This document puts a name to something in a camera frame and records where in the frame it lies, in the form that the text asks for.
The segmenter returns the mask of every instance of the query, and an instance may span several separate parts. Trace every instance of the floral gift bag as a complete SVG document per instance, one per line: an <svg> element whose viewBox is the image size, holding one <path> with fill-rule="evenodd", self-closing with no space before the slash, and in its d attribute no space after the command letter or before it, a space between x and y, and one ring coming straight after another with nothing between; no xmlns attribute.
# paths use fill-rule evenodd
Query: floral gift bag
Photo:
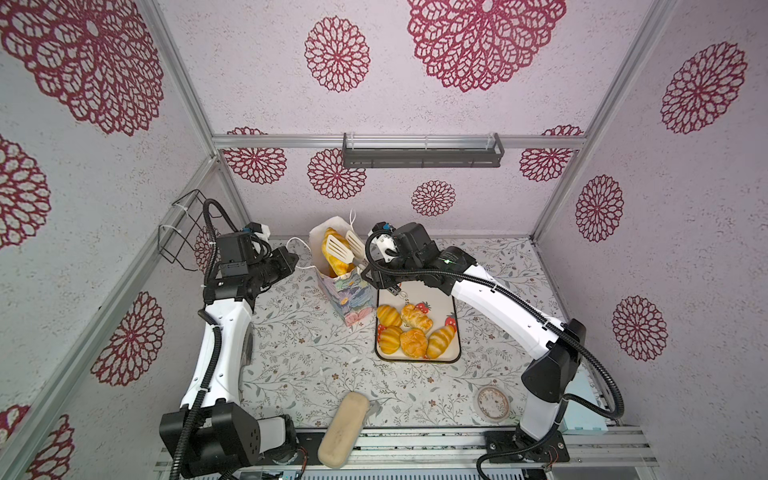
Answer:
<svg viewBox="0 0 768 480"><path fill-rule="evenodd" d="M342 237L352 229L341 217L333 217L310 231L310 250L312 262L316 267L317 283L347 326L366 322L372 319L376 310L376 289L362 279L360 268L336 278L329 276L331 266L323 256L322 250L323 238L328 228L333 228Z"/></svg>

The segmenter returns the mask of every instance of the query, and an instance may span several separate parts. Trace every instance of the wire basket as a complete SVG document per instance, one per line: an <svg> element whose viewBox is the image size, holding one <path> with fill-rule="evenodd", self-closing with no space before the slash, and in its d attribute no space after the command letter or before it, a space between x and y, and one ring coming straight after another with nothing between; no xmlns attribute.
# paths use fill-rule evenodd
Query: wire basket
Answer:
<svg viewBox="0 0 768 480"><path fill-rule="evenodd" d="M205 200L207 198L200 190L190 191L171 204L172 207L184 210L184 215L173 225L157 226L157 252L168 263L178 263L189 272L203 271L213 249L214 240L209 238L205 223L201 220ZM211 214L210 217L221 218L222 215ZM195 268L190 268L189 260L186 260L185 265L182 257L194 258Z"/></svg>

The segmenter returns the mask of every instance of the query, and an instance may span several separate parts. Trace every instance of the red doily pattern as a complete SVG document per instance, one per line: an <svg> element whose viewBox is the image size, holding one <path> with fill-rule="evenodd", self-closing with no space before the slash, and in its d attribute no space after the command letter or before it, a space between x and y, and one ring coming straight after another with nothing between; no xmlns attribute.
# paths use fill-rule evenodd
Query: red doily pattern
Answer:
<svg viewBox="0 0 768 480"><path fill-rule="evenodd" d="M444 87L488 90L531 64L565 0L408 0L414 55Z"/></svg>
<svg viewBox="0 0 768 480"><path fill-rule="evenodd" d="M216 227L214 227L214 232L217 236L219 235L219 230ZM200 230L194 239L194 259L201 272L205 271L208 259L210 259L210 252L214 249L214 246L208 243L209 240L208 232L204 228Z"/></svg>
<svg viewBox="0 0 768 480"><path fill-rule="evenodd" d="M558 125L546 130L544 135L581 135L584 132L573 125ZM574 151L569 148L527 148L520 157L523 176L537 182L560 177Z"/></svg>
<svg viewBox="0 0 768 480"><path fill-rule="evenodd" d="M163 70L131 0L0 0L0 31L77 120L133 135L159 115Z"/></svg>
<svg viewBox="0 0 768 480"><path fill-rule="evenodd" d="M165 319L157 300L139 293L133 309L123 317L117 330L99 354L91 373L99 383L122 385L134 382L149 370L163 346Z"/></svg>
<svg viewBox="0 0 768 480"><path fill-rule="evenodd" d="M727 41L686 60L662 98L661 120L667 129L689 134L714 122L739 96L745 70L744 52Z"/></svg>
<svg viewBox="0 0 768 480"><path fill-rule="evenodd" d="M419 185L411 195L411 206L421 215L437 217L453 206L456 192L450 184L441 180L430 180Z"/></svg>
<svg viewBox="0 0 768 480"><path fill-rule="evenodd" d="M266 135L257 128L238 127L229 135ZM255 184L277 182L286 173L282 148L231 148L222 151L232 171Z"/></svg>
<svg viewBox="0 0 768 480"><path fill-rule="evenodd" d="M581 189L576 202L576 225L587 240L599 242L612 235L624 212L619 183L598 175Z"/></svg>
<svg viewBox="0 0 768 480"><path fill-rule="evenodd" d="M338 148L317 152L306 174L315 190L337 200L354 197L366 184L366 169L345 168Z"/></svg>
<svg viewBox="0 0 768 480"><path fill-rule="evenodd" d="M35 159L0 135L0 249L35 236L51 211L50 196Z"/></svg>
<svg viewBox="0 0 768 480"><path fill-rule="evenodd" d="M74 429L69 425L69 415L59 417L56 430L48 434L42 450L29 465L25 480L64 478L64 475L69 472L69 462L74 452L73 434Z"/></svg>
<svg viewBox="0 0 768 480"><path fill-rule="evenodd" d="M647 298L628 296L616 305L614 335L621 349L647 362L661 355L667 346L667 323Z"/></svg>
<svg viewBox="0 0 768 480"><path fill-rule="evenodd" d="M16 430L18 423L27 415L29 405L14 405L10 409L0 412L0 449Z"/></svg>
<svg viewBox="0 0 768 480"><path fill-rule="evenodd" d="M349 91L368 73L371 58L366 38L344 18L325 17L315 24L304 42L306 66L312 76L331 91Z"/></svg>

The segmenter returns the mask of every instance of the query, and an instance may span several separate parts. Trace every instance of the table surface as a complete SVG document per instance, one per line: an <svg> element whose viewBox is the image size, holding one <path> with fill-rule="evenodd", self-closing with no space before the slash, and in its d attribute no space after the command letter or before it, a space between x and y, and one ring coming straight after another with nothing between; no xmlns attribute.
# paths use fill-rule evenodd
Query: table surface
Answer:
<svg viewBox="0 0 768 480"><path fill-rule="evenodd" d="M533 306L561 316L530 240L437 242L441 249L462 248ZM293 244L290 249L297 251ZM309 255L300 255L300 265L306 264ZM458 300L456 308L462 342L457 362L385 362L373 352L375 320L348 329L314 271L296 270L257 298L253 363L244 368L240 385L243 407L257 418L287 413L297 427L325 427L354 390L378 401L368 426L487 425L473 402L479 387L494 385L510 399L512 414L504 424L516 424L525 405L520 377L530 357L477 310Z"/></svg>

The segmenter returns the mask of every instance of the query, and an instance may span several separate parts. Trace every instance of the round coaster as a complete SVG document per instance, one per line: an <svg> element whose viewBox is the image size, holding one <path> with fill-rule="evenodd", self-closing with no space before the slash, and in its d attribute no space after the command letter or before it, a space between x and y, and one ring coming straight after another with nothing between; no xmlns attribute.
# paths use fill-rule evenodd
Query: round coaster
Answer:
<svg viewBox="0 0 768 480"><path fill-rule="evenodd" d="M475 411L490 423L500 423L509 417L507 394L498 387L484 386L475 396Z"/></svg>

